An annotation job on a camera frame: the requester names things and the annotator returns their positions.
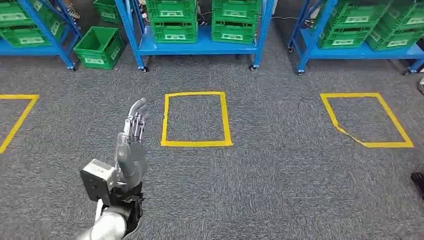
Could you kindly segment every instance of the white label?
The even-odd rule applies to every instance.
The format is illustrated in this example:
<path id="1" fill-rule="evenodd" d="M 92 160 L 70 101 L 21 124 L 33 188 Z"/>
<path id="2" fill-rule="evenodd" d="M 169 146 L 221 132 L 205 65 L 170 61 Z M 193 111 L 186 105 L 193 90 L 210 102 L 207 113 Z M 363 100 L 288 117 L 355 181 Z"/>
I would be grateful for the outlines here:
<path id="1" fill-rule="evenodd" d="M 42 37 L 24 37 L 19 38 L 20 44 L 42 44 L 44 39 Z"/>
<path id="2" fill-rule="evenodd" d="M 352 45 L 354 44 L 355 40 L 354 39 L 349 39 L 349 40 L 335 40 L 332 42 L 333 46 L 340 46 L 340 45 Z"/>
<path id="3" fill-rule="evenodd" d="M 370 36 L 371 36 L 371 38 L 373 38 L 376 42 L 378 42 L 378 41 L 381 39 L 380 35 L 379 35 L 377 32 L 375 32 L 375 31 L 372 31 L 369 35 L 370 35 Z"/>
<path id="4" fill-rule="evenodd" d="M 115 58 L 117 57 L 117 55 L 118 55 L 118 53 L 119 53 L 120 50 L 121 50 L 121 47 L 120 46 L 117 46 L 115 48 L 115 50 L 113 51 L 112 55 L 110 56 L 110 58 L 112 60 L 115 60 Z"/>
<path id="5" fill-rule="evenodd" d="M 424 24 L 424 17 L 411 17 L 406 25 L 411 24 Z"/>
<path id="6" fill-rule="evenodd" d="M 346 18 L 345 24 L 354 24 L 354 23 L 368 23 L 370 21 L 369 16 L 350 16 Z"/>
<path id="7" fill-rule="evenodd" d="M 165 34 L 166 40 L 186 40 L 185 34 Z"/>
<path id="8" fill-rule="evenodd" d="M 39 1 L 35 1 L 33 6 L 34 6 L 34 9 L 38 12 L 41 9 L 41 7 L 43 6 L 43 4 Z"/>
<path id="9" fill-rule="evenodd" d="M 247 12 L 245 11 L 231 11 L 231 10 L 225 10 L 224 11 L 224 16 L 229 16 L 229 17 L 239 17 L 239 18 L 244 18 L 248 15 Z"/>
<path id="10" fill-rule="evenodd" d="M 387 44 L 387 47 L 405 46 L 408 44 L 408 40 L 391 41 Z"/>
<path id="11" fill-rule="evenodd" d="M 102 59 L 84 58 L 84 60 L 88 64 L 105 64 Z"/>
<path id="12" fill-rule="evenodd" d="M 61 23 L 59 21 L 55 21 L 53 26 L 50 28 L 51 34 L 53 34 L 53 36 L 56 36 L 56 34 L 58 33 L 60 25 Z"/>
<path id="13" fill-rule="evenodd" d="M 183 11 L 160 11 L 161 17 L 184 17 Z"/>
<path id="14" fill-rule="evenodd" d="M 103 11 L 101 12 L 101 16 L 105 17 L 105 18 L 116 19 L 115 14 L 107 13 L 107 12 L 103 12 Z"/>
<path id="15" fill-rule="evenodd" d="M 8 14 L 0 14 L 0 21 L 15 21 L 15 20 L 25 20 L 28 19 L 25 14 L 17 12 L 17 13 L 8 13 Z"/>
<path id="16" fill-rule="evenodd" d="M 223 33 L 221 38 L 229 40 L 243 40 L 243 35 Z"/>

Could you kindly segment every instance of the green plastic crate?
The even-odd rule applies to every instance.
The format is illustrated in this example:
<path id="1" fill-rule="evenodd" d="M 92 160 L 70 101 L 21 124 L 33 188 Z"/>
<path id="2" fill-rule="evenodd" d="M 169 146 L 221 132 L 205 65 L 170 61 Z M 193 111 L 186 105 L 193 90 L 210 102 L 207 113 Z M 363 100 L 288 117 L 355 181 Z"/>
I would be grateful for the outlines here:
<path id="1" fill-rule="evenodd" d="M 382 17 L 391 29 L 407 30 L 424 28 L 424 1 L 394 3 Z"/>
<path id="2" fill-rule="evenodd" d="M 156 43 L 197 42 L 198 23 L 193 22 L 150 22 Z"/>
<path id="3" fill-rule="evenodd" d="M 374 51 L 384 51 L 410 47 L 424 34 L 424 29 L 391 29 L 379 23 L 369 34 L 366 42 Z"/>
<path id="4" fill-rule="evenodd" d="M 367 39 L 372 28 L 331 28 L 324 29 L 319 35 L 321 49 L 357 48 Z"/>
<path id="5" fill-rule="evenodd" d="M 372 28 L 385 12 L 393 0 L 338 0 L 332 9 L 327 25 L 332 28 Z M 320 12 L 316 19 L 320 19 L 326 0 L 322 1 Z"/>
<path id="6" fill-rule="evenodd" d="M 146 0 L 147 13 L 153 22 L 195 22 L 196 0 Z"/>
<path id="7" fill-rule="evenodd" d="M 65 25 L 62 19 L 49 12 L 41 19 L 54 38 L 60 41 Z M 9 26 L 0 28 L 0 36 L 14 48 L 50 46 L 50 42 L 36 25 Z"/>
<path id="8" fill-rule="evenodd" d="M 256 24 L 247 22 L 212 21 L 212 40 L 216 42 L 253 44 Z"/>
<path id="9" fill-rule="evenodd" d="M 260 7 L 260 0 L 213 0 L 212 19 L 256 24 Z"/>
<path id="10" fill-rule="evenodd" d="M 35 11 L 43 18 L 49 10 L 41 2 L 30 0 Z M 27 13 L 22 9 L 17 0 L 0 0 L 0 27 L 14 27 L 33 25 Z"/>
<path id="11" fill-rule="evenodd" d="M 92 26 L 73 48 L 86 68 L 111 70 L 124 50 L 118 28 Z"/>
<path id="12" fill-rule="evenodd" d="M 122 24 L 121 16 L 114 0 L 95 0 L 94 6 L 103 22 Z"/>

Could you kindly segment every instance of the blue metal shelf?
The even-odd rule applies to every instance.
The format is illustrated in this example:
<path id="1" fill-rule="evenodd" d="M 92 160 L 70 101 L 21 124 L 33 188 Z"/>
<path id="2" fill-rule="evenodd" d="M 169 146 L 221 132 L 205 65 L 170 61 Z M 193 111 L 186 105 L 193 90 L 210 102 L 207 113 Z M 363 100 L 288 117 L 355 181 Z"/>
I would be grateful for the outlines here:
<path id="1" fill-rule="evenodd" d="M 56 41 L 50 30 L 40 20 L 37 12 L 28 0 L 18 0 L 22 8 L 26 11 L 28 16 L 34 21 L 38 28 L 42 31 L 46 39 L 51 43 L 51 46 L 37 46 L 37 47 L 20 47 L 15 48 L 11 46 L 6 40 L 0 39 L 0 55 L 2 56 L 59 56 L 65 63 L 68 69 L 73 70 L 75 63 L 70 58 L 70 53 L 78 41 L 81 38 L 81 33 L 74 25 L 74 20 L 69 16 L 68 11 L 61 2 L 61 0 L 55 0 L 57 6 L 61 11 L 54 9 L 50 3 L 40 0 L 40 2 L 49 8 L 51 12 L 60 16 L 65 21 L 65 29 L 60 36 L 60 41 Z"/>
<path id="2" fill-rule="evenodd" d="M 311 13 L 321 4 L 321 0 L 312 8 L 309 8 L 311 0 L 304 0 L 287 45 L 290 52 L 295 49 L 300 57 L 297 65 L 299 74 L 305 71 L 305 65 L 309 59 L 416 59 L 417 61 L 408 68 L 411 73 L 416 73 L 417 69 L 424 64 L 424 51 L 416 44 L 412 47 L 387 51 L 373 51 L 366 42 L 357 48 L 320 49 L 317 45 L 319 34 L 323 31 L 337 1 L 327 0 L 326 5 L 321 7 L 320 11 L 323 11 L 323 13 L 321 18 L 316 21 L 315 31 L 311 33 L 309 29 L 304 29 L 302 26 Z"/>
<path id="3" fill-rule="evenodd" d="M 254 54 L 252 69 L 259 67 L 262 48 L 267 37 L 268 26 L 271 21 L 274 0 L 262 0 L 262 17 L 259 25 L 257 41 L 252 44 L 237 44 L 215 42 L 211 39 L 211 27 L 199 26 L 196 43 L 156 43 L 152 30 L 145 26 L 141 17 L 137 0 L 115 0 L 122 24 L 128 36 L 129 44 L 138 65 L 138 69 L 146 70 L 142 56 L 149 55 L 221 55 L 221 54 Z M 133 22 L 131 6 L 134 7 L 136 22 Z M 134 25 L 141 32 L 140 42 L 136 40 Z"/>

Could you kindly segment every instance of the yellow tape line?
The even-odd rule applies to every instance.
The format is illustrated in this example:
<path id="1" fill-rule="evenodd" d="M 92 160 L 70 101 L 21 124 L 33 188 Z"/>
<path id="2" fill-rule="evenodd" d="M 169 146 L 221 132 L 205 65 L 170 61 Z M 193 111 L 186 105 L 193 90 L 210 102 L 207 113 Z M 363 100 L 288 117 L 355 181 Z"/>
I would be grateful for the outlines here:
<path id="1" fill-rule="evenodd" d="M 168 141 L 167 130 L 168 130 L 168 111 L 170 104 L 170 97 L 182 97 L 182 96 L 195 96 L 195 95 L 219 95 L 221 102 L 221 117 L 222 117 L 222 128 L 224 131 L 224 140 L 220 141 Z M 163 124 L 162 124 L 162 140 L 160 141 L 161 146 L 166 147 L 225 147 L 232 146 L 230 135 L 230 124 L 228 121 L 228 110 L 225 92 L 221 91 L 191 91 L 191 92 L 177 92 L 165 94 L 165 109 L 163 113 Z"/>
<path id="2" fill-rule="evenodd" d="M 27 94 L 4 94 L 0 95 L 0 99 L 6 99 L 6 100 L 30 100 L 29 104 L 26 106 L 23 113 L 20 115 L 19 119 L 16 121 L 14 126 L 12 127 L 12 130 L 10 130 L 9 134 L 7 135 L 6 139 L 3 141 L 3 143 L 0 145 L 0 154 L 2 154 L 6 147 L 9 145 L 13 137 L 15 136 L 16 132 L 18 131 L 19 127 L 21 127 L 22 123 L 24 122 L 27 115 L 30 113 L 31 109 L 33 108 L 34 104 L 36 104 L 37 99 L 39 99 L 39 95 L 27 95 Z"/>
<path id="3" fill-rule="evenodd" d="M 365 92 L 365 93 L 321 93 L 321 100 L 324 103 L 325 109 L 328 112 L 328 115 L 331 119 L 333 126 L 343 134 L 351 137 L 355 142 L 364 145 L 367 148 L 413 148 L 414 144 L 409 138 L 408 134 L 405 132 L 404 128 L 399 123 L 396 116 L 393 114 L 392 110 L 390 110 L 386 101 L 382 98 L 382 96 L 377 92 Z M 354 137 L 343 128 L 339 126 L 339 122 L 337 121 L 336 115 L 333 112 L 333 109 L 330 106 L 328 98 L 377 98 L 380 102 L 383 109 L 386 111 L 388 117 L 393 122 L 399 134 L 404 139 L 404 142 L 363 142 L 358 138 Z"/>

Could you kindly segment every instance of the silver robotic arm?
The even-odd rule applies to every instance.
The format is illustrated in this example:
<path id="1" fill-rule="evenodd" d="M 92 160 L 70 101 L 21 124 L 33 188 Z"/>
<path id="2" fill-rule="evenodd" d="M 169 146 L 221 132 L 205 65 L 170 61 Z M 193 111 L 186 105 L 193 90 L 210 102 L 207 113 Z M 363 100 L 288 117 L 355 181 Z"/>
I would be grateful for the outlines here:
<path id="1" fill-rule="evenodd" d="M 142 176 L 146 173 L 142 136 L 146 99 L 136 101 L 116 140 L 115 166 L 93 159 L 81 171 L 90 200 L 97 202 L 94 226 L 79 240 L 120 240 L 137 230 L 143 215 Z"/>

